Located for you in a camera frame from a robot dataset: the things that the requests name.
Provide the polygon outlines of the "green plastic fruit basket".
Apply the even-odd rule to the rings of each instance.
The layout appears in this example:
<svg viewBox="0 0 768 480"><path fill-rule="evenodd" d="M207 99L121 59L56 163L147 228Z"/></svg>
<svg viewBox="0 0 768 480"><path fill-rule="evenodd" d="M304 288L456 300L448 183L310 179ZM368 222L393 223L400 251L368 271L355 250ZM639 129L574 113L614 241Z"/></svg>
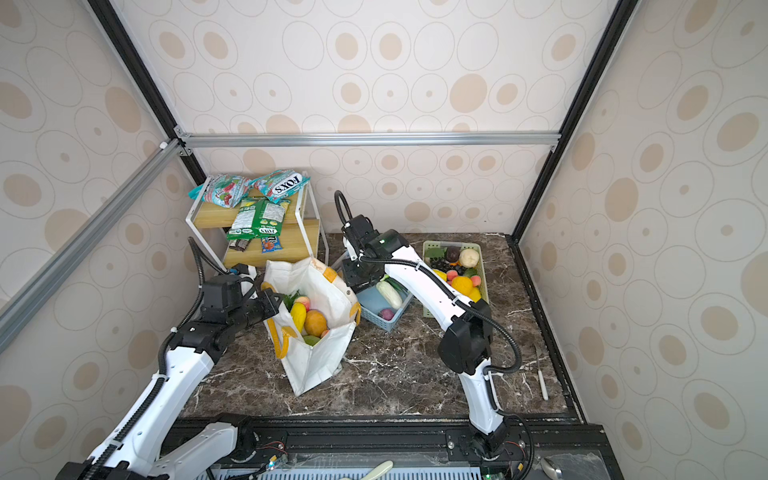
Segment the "green plastic fruit basket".
<svg viewBox="0 0 768 480"><path fill-rule="evenodd" d="M451 286L456 276L470 277L486 303L490 303L482 250L477 243L426 240L423 259L436 274Z"/></svg>

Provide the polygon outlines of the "small blue red candy packet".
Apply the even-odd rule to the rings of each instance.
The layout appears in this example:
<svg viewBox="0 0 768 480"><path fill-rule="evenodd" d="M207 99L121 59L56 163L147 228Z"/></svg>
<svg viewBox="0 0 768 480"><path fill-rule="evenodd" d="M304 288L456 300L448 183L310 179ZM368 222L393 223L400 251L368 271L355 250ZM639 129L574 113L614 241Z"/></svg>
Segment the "small blue red candy packet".
<svg viewBox="0 0 768 480"><path fill-rule="evenodd" d="M276 236L264 237L261 239L261 252L273 253L282 250L280 239Z"/></svg>

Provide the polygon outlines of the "white pen on table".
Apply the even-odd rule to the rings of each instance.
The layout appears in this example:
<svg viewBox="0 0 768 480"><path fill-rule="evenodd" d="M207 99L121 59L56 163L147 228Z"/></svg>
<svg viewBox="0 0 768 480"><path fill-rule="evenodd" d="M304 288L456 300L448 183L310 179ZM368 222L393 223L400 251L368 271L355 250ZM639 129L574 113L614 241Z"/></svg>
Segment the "white pen on table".
<svg viewBox="0 0 768 480"><path fill-rule="evenodd" d="M543 371L538 367L537 367L537 379L538 379L538 384L541 392L541 397L544 401L548 401L550 397L549 397L549 392L546 385L546 380L545 380Z"/></svg>

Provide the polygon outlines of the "green snack packet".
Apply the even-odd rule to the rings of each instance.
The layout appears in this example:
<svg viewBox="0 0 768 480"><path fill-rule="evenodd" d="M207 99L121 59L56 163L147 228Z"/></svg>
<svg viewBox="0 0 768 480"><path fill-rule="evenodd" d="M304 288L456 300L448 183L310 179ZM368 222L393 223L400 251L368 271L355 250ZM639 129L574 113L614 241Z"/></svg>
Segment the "green snack packet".
<svg viewBox="0 0 768 480"><path fill-rule="evenodd" d="M243 199L227 232L227 239L233 241L279 237L289 206L290 201L286 199L279 203L272 203L264 197Z"/></svg>

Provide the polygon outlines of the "blue plastic vegetable basket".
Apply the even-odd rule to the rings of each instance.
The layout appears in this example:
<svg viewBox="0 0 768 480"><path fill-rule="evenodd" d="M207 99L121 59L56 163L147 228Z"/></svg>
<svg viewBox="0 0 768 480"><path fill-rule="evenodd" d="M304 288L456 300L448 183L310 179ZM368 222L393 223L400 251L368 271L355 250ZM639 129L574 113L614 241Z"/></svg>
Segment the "blue plastic vegetable basket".
<svg viewBox="0 0 768 480"><path fill-rule="evenodd" d="M367 263L361 263L356 266L353 262L350 265L353 267L354 273L352 275L352 282L348 282L348 285L352 285L352 289L361 305L361 316L379 328L391 332L414 299L414 295L394 279L385 278L383 275L376 277L376 274L383 273L383 269L380 267ZM384 321L378 316L381 310L390 308L376 290L376 284L381 280L389 281L398 290L403 300L402 307L399 310L394 310L396 315L390 322Z"/></svg>

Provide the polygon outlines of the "orange fruit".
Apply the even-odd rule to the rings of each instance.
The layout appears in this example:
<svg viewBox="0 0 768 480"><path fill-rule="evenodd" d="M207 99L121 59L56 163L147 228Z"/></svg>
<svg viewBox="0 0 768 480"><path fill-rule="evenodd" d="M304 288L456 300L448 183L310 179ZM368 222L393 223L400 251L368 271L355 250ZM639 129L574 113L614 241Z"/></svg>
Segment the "orange fruit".
<svg viewBox="0 0 768 480"><path fill-rule="evenodd" d="M328 329L328 323L324 314L319 310L309 310L304 325L307 335L321 338Z"/></svg>

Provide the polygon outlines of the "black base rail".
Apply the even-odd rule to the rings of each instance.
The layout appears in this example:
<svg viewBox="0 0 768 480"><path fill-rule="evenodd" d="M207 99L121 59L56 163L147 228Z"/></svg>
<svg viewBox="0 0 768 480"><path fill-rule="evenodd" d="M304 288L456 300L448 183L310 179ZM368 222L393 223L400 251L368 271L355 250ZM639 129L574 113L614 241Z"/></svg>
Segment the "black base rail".
<svg viewBox="0 0 768 480"><path fill-rule="evenodd" d="M359 478L365 466L393 463L391 476L412 468L421 478L620 479L604 428L566 418L527 416L505 426L493 453L459 418L269 418L232 413L146 420L107 440L93 456L118 477L133 479L259 477Z"/></svg>

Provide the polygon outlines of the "red yellow peach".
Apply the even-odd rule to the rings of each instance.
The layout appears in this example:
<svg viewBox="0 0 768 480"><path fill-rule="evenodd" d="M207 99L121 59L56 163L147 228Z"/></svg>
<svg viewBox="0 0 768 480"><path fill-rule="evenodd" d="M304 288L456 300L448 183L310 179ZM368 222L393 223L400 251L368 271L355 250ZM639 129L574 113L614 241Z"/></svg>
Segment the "red yellow peach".
<svg viewBox="0 0 768 480"><path fill-rule="evenodd" d="M299 296L294 300L295 304L302 304L304 308L309 311L311 309L311 301L307 296Z"/></svg>

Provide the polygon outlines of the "red green candy bag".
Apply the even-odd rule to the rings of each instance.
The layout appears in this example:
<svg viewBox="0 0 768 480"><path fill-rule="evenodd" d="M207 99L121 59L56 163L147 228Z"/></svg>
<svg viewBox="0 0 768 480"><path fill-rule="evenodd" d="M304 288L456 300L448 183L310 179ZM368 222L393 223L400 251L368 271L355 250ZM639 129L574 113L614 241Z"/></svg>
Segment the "red green candy bag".
<svg viewBox="0 0 768 480"><path fill-rule="evenodd" d="M223 208L235 208L252 188L253 180L241 175L220 174L188 192L188 197Z"/></svg>

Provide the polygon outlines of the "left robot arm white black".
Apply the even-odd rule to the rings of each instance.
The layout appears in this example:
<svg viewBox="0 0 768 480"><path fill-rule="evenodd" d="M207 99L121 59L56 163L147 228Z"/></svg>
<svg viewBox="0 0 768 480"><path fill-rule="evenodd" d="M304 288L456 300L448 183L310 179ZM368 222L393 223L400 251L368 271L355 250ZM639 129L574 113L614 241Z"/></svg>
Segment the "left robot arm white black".
<svg viewBox="0 0 768 480"><path fill-rule="evenodd" d="M163 442L197 386L236 336L276 316L280 294L247 275L200 279L195 301L158 350L158 370L118 426L60 479L194 479L242 444L239 427L214 421L174 448Z"/></svg>

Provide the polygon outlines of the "horizontal aluminium frame bar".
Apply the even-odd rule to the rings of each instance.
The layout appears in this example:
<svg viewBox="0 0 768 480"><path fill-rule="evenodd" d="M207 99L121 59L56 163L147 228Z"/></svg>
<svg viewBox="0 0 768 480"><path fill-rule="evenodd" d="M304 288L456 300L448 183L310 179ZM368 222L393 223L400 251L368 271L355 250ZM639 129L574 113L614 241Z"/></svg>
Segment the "horizontal aluminium frame bar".
<svg viewBox="0 0 768 480"><path fill-rule="evenodd" d="M519 132L400 132L312 134L183 133L192 148L398 147L476 145L557 145L556 131Z"/></svg>

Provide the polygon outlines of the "yellow lemon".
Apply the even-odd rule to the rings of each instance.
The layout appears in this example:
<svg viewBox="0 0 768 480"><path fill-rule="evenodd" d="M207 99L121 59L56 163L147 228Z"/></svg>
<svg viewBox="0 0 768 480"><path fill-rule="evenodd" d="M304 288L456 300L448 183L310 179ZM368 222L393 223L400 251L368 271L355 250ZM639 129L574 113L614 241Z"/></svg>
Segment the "yellow lemon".
<svg viewBox="0 0 768 480"><path fill-rule="evenodd" d="M460 294L469 297L475 285L470 277L456 276L451 280L451 287Z"/></svg>

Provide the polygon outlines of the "teal Fox's candy bag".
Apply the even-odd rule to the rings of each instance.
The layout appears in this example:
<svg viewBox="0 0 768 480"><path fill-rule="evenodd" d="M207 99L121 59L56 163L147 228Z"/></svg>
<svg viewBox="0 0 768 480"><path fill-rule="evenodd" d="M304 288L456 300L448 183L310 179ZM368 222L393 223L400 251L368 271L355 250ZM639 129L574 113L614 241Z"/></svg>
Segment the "teal Fox's candy bag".
<svg viewBox="0 0 768 480"><path fill-rule="evenodd" d="M253 179L249 182L249 186L270 202L279 203L283 198L300 191L309 180L308 176L296 170L283 169Z"/></svg>

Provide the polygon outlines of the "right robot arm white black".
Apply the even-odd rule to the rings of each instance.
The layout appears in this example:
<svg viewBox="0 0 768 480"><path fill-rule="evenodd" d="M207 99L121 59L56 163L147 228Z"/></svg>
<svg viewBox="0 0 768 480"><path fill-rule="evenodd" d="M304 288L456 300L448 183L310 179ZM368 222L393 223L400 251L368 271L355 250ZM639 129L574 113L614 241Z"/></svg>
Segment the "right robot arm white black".
<svg viewBox="0 0 768 480"><path fill-rule="evenodd" d="M484 458L497 456L512 414L500 406L493 377L520 370L519 345L491 318L487 302L472 300L441 279L399 232L381 233L368 217L353 217L345 208L338 215L349 255L342 262L344 279L360 289L392 278L431 312L443 330L438 354L459 376L467 398L473 448Z"/></svg>

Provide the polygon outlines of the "left slanted aluminium frame bar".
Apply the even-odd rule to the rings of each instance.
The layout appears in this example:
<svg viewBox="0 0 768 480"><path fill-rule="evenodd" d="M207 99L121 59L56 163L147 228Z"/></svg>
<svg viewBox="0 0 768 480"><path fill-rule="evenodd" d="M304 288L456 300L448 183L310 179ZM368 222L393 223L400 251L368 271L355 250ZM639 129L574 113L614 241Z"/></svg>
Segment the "left slanted aluminium frame bar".
<svg viewBox="0 0 768 480"><path fill-rule="evenodd" d="M1 349L6 350L139 196L180 155L181 141L168 139L75 232L1 310Z"/></svg>

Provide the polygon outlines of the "white grocery bag yellow handles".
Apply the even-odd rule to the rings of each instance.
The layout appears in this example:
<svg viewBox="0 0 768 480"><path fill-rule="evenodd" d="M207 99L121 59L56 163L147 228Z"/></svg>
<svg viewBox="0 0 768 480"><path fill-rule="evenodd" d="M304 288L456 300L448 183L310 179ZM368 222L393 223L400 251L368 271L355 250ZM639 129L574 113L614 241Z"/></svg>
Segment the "white grocery bag yellow handles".
<svg viewBox="0 0 768 480"><path fill-rule="evenodd" d="M296 263L269 261L262 288L282 295L266 328L276 358L300 396L338 370L360 322L361 305L335 270L312 257Z"/></svg>

